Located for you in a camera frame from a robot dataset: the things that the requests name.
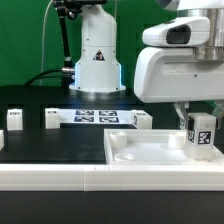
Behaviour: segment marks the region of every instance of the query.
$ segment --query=radiation warning sticker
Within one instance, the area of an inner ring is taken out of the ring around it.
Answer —
[[[93,58],[94,61],[105,61],[103,53],[101,52],[101,50],[99,50],[95,57]]]

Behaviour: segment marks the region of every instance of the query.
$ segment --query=green wall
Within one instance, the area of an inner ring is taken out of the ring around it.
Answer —
[[[40,72],[41,35],[49,0],[1,1],[0,15],[0,85],[23,84]],[[114,1],[104,8],[114,14]],[[175,13],[161,9],[154,0],[118,0],[117,59],[123,66],[122,83],[133,86],[136,59],[144,48],[145,28],[163,23]],[[73,61],[80,57],[81,19],[68,21],[68,35]],[[50,9],[46,31],[45,70],[63,66],[63,51],[57,13]],[[44,81],[58,85],[59,81]]]

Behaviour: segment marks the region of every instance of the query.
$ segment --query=white platform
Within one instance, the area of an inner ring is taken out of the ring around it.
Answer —
[[[127,147],[114,149],[110,146],[111,131],[114,130],[105,130],[107,165],[1,164],[0,190],[224,190],[224,156],[217,148],[214,148],[210,161],[196,161],[188,157],[183,149],[167,147],[167,136],[175,131],[121,130],[127,133]],[[123,152],[134,154],[135,160],[115,161],[114,155]]]

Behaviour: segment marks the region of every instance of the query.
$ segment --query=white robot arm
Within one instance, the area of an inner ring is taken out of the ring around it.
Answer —
[[[177,3],[157,2],[163,8]],[[177,11],[176,19],[144,31],[143,42],[150,46],[137,61],[135,94],[146,103],[180,102],[175,107],[182,112],[185,102],[218,100],[214,114],[220,118],[224,114],[224,0],[180,0]]]

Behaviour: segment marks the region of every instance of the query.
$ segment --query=white block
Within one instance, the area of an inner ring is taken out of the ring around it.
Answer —
[[[0,130],[0,150],[4,147],[4,132]]]
[[[187,153],[197,160],[210,160],[213,155],[216,117],[207,113],[189,113],[194,119],[193,130],[188,131]]]
[[[143,110],[132,110],[131,120],[137,129],[152,129],[153,118]]]
[[[208,113],[189,113],[189,117],[194,119],[194,129],[215,129],[216,117]]]
[[[45,128],[46,129],[60,128],[60,116],[58,108],[45,109]]]
[[[23,130],[23,112],[22,109],[12,109],[7,112],[7,130]]]

